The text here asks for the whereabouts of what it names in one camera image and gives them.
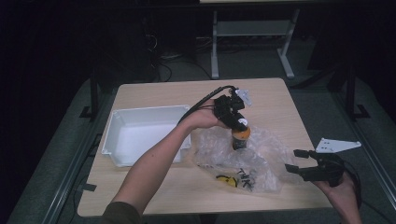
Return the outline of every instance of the black cable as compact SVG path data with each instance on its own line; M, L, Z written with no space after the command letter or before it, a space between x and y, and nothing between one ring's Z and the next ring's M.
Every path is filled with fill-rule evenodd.
M361 208L361 178L359 177L358 172L356 171L355 167L348 161L344 161L345 164L349 165L353 172L350 172L349 169L345 167L345 171L349 174L350 178L353 181L353 185L355 186L355 195L356 195L356 201L358 204L358 208Z
M177 124L179 124L183 119L185 119L188 115L192 114L193 112L195 112L197 109L199 109L199 107L206 102L207 100L209 100L210 98L212 98L213 96L215 96L216 94L218 94L219 92L225 90L225 89L232 89L233 91L236 90L235 86L223 86L223 87L218 87L217 89L215 89L214 91L210 92L206 97L204 97L202 100L200 100L197 104L195 104L189 111L187 111L183 117L181 117L181 119L178 121Z
M165 67L166 69L168 69L168 71L169 71L169 77L168 77L164 82L169 81L169 80L171 79L172 75L173 75L172 69L171 69L170 67L166 66L166 65L163 64L163 63L159 63L158 65L163 66L163 67ZM163 82L163 79L161 78L161 74L159 74L159 79L160 79L161 82Z
M169 63L172 62L173 60L179 59L181 57L183 57L184 55L179 53L179 54L174 54L171 56L161 56L160 58L163 60L164 63Z
M197 46L196 49L195 49L196 53L205 52L206 49L212 48L212 46L213 46L212 38L211 37L207 37L205 39L208 39L208 41L206 41L204 44L200 44L199 46Z
M225 43L225 46L218 44L218 53L219 54L235 54L240 51L242 51L242 45L240 43L237 43L236 41L230 42L230 43Z
M358 172L356 171L355 167L349 162L349 161L344 161L344 163L346 163L353 171L350 172L348 169L346 169L346 171L351 175L353 174L356 177L356 182L358 183L358 188L359 188L359 194L361 194L361 178L359 177ZM392 224L393 222L385 215L383 214L379 209L375 208L373 205L367 203L366 201L364 201L362 198L360 198L361 203L365 204L366 206L368 206L369 208L371 208L372 210L374 210L377 214L379 214L382 218L384 218L384 220L386 220L388 223Z
M212 79L212 76L210 76L209 73L207 73L206 70L205 70L200 64L198 64L198 63L196 63L196 62L189 62L189 61L185 61L185 62L182 62L182 63L192 63L192 64L198 66L199 68L201 68L201 69L205 72L205 74L206 74L207 77L209 77L210 79Z
M215 107L214 105L202 105L200 107L197 108L197 110L199 109L208 109L209 107Z

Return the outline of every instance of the black clamp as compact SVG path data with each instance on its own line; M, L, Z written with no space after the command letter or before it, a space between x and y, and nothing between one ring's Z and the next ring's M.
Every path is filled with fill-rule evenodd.
M227 125L227 127L233 130L236 129L239 132L244 132L248 127L239 122L239 120L244 117L238 113L238 110L244 108L244 101L234 91L232 91L231 97L221 95L215 100L213 113L219 120L221 120L221 122Z
M318 166L299 168L295 165L285 164L289 173L301 176L304 181L329 181L330 187L336 187L340 184L340 179L346 167L344 161L338 155L296 149L294 150L294 156L300 158L311 157L318 162Z

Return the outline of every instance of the black device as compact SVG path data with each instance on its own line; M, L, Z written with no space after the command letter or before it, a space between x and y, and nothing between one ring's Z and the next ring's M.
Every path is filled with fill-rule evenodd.
M225 89L230 89L231 96L221 95L218 99L215 99L215 104L213 105L213 113L214 115L221 120L225 125L227 125L231 129L236 129L240 132L245 131L248 127L240 123L238 120L243 119L244 117L238 112L238 110L244 109L245 104L241 97L238 96L237 90L235 86L224 86L219 87L216 90L210 92L206 97L204 97L201 101L199 101L196 105L194 105L186 114L180 119L181 122L188 115L193 113L194 111L201 108L201 105L206 102L208 99L212 98L216 94L220 93Z
M299 158L308 159L311 157L315 159L318 162L318 166L300 168L295 165L285 164L286 170L289 173L301 176L304 181L328 181L330 187L334 188L342 183L341 177L344 172L347 172L355 186L358 207L361 207L361 180L356 171L355 174L352 174L352 172L346 168L346 163L341 157L334 153L317 153L313 150L295 149L293 152L294 156Z

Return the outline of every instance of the white plastic tray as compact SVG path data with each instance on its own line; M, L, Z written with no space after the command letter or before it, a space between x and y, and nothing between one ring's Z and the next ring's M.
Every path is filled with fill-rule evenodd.
M105 136L102 154L110 156L116 166L131 166L173 128L190 109L188 105L114 110ZM191 136L182 148L191 147ZM180 150L174 162L181 160Z

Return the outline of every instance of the sleeve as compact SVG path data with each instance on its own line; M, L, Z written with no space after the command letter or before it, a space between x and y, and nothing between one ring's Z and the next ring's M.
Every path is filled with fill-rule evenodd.
M110 203L105 212L102 214L101 224L110 223L141 223L141 217L136 209L128 203L114 202Z

